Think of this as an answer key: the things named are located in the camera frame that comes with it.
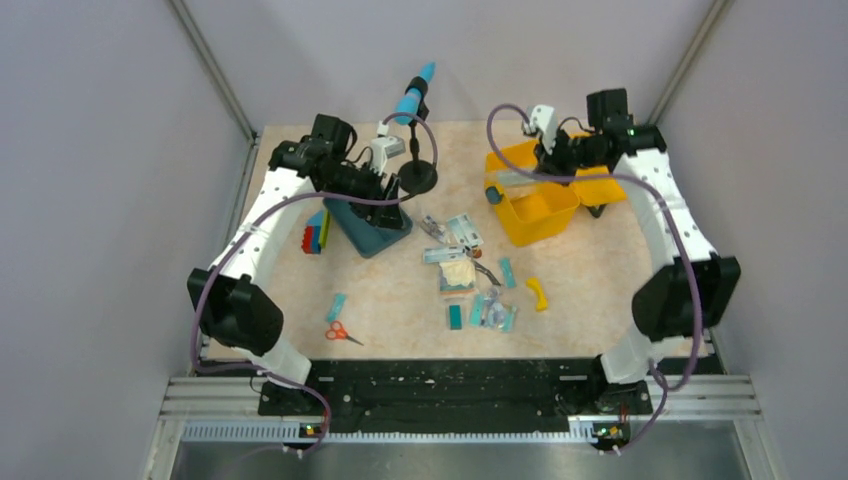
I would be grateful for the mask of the black handled bandage shears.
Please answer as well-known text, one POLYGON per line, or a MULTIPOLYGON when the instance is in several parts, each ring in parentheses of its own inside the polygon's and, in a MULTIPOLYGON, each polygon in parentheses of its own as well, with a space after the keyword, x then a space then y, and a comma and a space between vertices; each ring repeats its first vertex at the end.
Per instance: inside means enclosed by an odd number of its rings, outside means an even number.
POLYGON ((488 281, 490 282, 491 285, 493 285, 495 287, 501 287, 502 286, 502 283, 498 280, 498 278, 495 276, 495 274, 490 269, 483 266, 480 262, 478 262, 474 258, 472 258, 471 261, 472 261, 472 264, 473 264, 475 270, 477 272, 481 273, 482 275, 484 275, 488 279, 488 281))

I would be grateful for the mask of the clear packet white pads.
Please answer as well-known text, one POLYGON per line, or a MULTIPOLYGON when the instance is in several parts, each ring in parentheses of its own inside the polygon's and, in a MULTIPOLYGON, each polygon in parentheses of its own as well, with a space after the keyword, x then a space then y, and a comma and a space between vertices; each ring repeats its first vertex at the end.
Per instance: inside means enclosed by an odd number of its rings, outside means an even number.
POLYGON ((545 180, 544 175, 539 175, 535 172, 527 172, 524 170, 498 170, 495 171, 493 175, 495 182, 502 185, 504 188, 523 187, 542 183, 545 180))

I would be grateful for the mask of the white teal label packet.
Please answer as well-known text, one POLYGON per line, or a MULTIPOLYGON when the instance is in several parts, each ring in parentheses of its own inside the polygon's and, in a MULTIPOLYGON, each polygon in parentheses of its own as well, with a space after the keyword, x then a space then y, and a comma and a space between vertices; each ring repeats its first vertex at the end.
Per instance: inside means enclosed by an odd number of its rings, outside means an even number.
POLYGON ((422 254, 425 264, 447 263, 467 258, 467 251, 460 245, 426 248, 422 254))

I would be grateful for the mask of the cluster of teal sachets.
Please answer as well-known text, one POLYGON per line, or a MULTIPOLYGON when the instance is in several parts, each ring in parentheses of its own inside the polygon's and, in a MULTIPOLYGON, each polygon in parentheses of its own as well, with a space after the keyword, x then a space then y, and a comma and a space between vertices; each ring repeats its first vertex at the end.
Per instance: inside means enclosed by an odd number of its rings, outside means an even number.
POLYGON ((503 333, 513 330, 517 307, 503 301, 500 288, 490 287, 474 296, 469 315, 472 327, 488 328, 503 333))

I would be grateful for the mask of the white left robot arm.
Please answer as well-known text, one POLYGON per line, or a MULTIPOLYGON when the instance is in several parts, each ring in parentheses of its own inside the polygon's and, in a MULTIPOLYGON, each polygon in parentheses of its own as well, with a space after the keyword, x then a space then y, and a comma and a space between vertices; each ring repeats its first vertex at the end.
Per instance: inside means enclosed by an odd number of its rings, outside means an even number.
POLYGON ((229 246, 187 281, 200 331, 284 386, 283 401, 297 413, 317 407, 321 388, 308 378, 311 361, 284 337, 284 314, 265 289, 305 201, 335 200, 376 230, 401 231, 409 223, 399 206, 399 179, 384 172, 389 159, 404 153, 403 139, 380 122, 366 162, 348 157, 356 141, 350 123, 319 114, 309 134, 281 142, 229 246))

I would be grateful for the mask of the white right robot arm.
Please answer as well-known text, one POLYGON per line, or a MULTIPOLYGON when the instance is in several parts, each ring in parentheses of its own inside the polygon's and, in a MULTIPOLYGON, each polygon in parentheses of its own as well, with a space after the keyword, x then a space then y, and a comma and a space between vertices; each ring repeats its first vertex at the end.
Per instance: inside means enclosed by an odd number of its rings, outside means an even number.
POLYGON ((634 325, 600 357, 603 374, 586 385, 589 404, 612 412, 640 380, 685 340, 695 361, 706 329, 721 319, 741 277, 738 260, 721 256, 698 227, 671 169, 667 143, 653 123, 638 123, 625 89, 587 97, 591 131, 572 136, 553 107, 528 108, 522 129, 537 139, 536 172, 576 187, 616 183, 646 241, 652 273, 631 301, 634 325))

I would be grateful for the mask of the beige bandage packet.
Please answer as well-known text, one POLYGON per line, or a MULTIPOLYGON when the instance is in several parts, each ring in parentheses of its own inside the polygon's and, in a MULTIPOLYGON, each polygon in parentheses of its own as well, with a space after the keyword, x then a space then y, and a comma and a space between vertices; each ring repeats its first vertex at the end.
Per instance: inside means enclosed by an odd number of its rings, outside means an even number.
POLYGON ((470 260, 442 262, 439 267, 439 293, 466 295, 476 290, 476 270, 470 260))

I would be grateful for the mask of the white printed packet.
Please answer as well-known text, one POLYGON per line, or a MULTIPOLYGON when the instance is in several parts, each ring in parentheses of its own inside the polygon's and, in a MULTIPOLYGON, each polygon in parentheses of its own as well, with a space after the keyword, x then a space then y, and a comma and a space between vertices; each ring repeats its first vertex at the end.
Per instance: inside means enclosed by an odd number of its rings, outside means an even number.
POLYGON ((476 228, 467 213, 456 215, 447 220, 447 227, 457 242, 469 249, 478 248, 484 244, 480 231, 476 228))

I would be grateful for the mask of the clear packet small items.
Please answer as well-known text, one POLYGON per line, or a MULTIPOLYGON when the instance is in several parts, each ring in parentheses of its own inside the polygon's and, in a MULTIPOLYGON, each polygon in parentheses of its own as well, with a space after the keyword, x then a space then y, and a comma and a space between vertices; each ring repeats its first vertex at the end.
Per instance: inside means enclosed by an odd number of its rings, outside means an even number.
POLYGON ((433 216, 424 213, 418 222, 419 227, 432 239, 441 244, 450 244, 451 233, 448 228, 433 216))

